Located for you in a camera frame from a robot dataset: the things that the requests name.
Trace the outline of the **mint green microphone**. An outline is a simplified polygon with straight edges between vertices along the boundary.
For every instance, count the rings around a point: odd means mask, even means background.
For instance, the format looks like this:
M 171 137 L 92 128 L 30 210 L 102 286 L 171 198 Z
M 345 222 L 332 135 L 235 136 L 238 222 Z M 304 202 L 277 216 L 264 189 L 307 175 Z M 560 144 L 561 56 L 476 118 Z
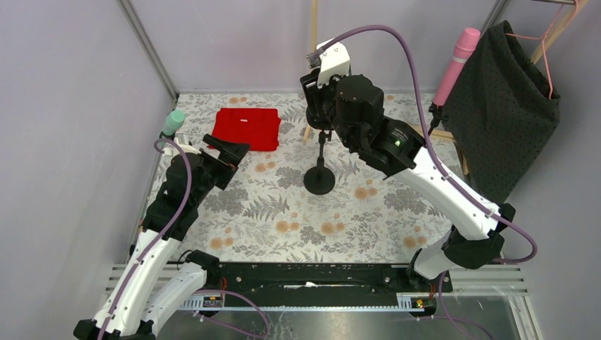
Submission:
M 185 118 L 186 115 L 182 110 L 173 110 L 165 118 L 160 135 L 173 138 L 173 136 L 176 134 L 176 131 L 184 124 Z

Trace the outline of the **round-base mic stand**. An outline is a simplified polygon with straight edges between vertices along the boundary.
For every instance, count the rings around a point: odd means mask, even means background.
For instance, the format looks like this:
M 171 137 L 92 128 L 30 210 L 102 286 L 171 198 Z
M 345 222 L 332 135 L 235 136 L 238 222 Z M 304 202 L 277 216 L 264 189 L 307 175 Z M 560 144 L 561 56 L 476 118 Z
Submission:
M 165 135 L 165 134 L 161 133 L 159 135 L 159 139 L 171 140 L 171 141 L 177 143 L 178 145 L 187 145 L 187 146 L 193 145 L 190 137 L 186 134 L 181 134 L 181 133 L 175 133 L 173 135 Z
M 320 122 L 309 110 L 307 110 L 306 118 L 309 126 L 312 128 L 326 127 L 318 135 L 319 155 L 316 165 L 307 170 L 303 177 L 305 189 L 313 195 L 321 196 L 329 193 L 335 187 L 336 181 L 334 173 L 325 166 L 324 158 L 325 144 L 332 139 L 332 129 L 329 128 L 326 122 Z

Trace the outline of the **pink microphone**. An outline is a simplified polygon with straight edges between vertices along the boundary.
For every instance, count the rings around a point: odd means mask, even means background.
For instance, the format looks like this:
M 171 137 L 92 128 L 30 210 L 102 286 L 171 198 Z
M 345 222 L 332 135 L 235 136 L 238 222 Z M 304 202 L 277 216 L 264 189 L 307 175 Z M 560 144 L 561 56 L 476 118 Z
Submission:
M 465 63 L 476 49 L 480 36 L 481 32 L 476 28 L 463 30 L 456 41 L 449 64 L 432 99 L 434 105 L 442 107 L 445 104 Z

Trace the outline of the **black tripod mic stand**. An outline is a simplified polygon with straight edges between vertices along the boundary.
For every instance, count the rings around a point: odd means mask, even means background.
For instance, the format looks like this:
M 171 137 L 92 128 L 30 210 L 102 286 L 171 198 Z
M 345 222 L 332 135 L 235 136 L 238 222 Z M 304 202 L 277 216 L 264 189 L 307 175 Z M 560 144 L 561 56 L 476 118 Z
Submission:
M 428 108 L 428 112 L 432 114 L 432 119 L 430 121 L 430 126 L 428 130 L 428 135 L 431 135 L 434 130 L 439 127 L 442 121 L 442 107 L 438 106 L 436 103 L 432 102 L 430 107 Z

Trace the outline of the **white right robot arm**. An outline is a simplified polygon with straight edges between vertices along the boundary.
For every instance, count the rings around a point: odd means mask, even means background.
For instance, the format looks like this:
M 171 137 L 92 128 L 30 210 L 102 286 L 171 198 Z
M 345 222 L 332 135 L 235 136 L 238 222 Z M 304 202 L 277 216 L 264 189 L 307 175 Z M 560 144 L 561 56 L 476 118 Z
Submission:
M 433 280 L 452 268 L 478 269 L 500 260 L 505 223 L 493 216 L 502 208 L 455 176 L 407 123 L 384 115 L 384 92 L 363 75 L 330 78 L 318 84 L 318 70 L 300 78 L 307 121 L 333 130 L 350 153 L 371 168 L 403 182 L 451 221 L 439 241 L 413 256 L 408 274 Z

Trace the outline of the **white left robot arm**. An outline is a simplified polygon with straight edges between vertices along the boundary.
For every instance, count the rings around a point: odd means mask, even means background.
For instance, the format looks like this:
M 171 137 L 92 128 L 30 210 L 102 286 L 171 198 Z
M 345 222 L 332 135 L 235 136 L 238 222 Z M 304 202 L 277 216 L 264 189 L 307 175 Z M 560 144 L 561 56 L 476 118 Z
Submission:
M 123 275 L 94 317 L 78 321 L 73 331 L 76 339 L 156 339 L 188 297 L 206 283 L 218 283 L 218 258 L 192 251 L 176 276 L 158 293 L 153 292 L 164 265 L 198 219 L 201 203 L 212 189 L 226 189 L 250 149 L 249 144 L 212 135 L 205 135 L 203 141 L 219 155 L 179 144 L 174 137 L 155 140 L 159 153 L 164 153 L 167 145 L 178 153 L 146 210 Z

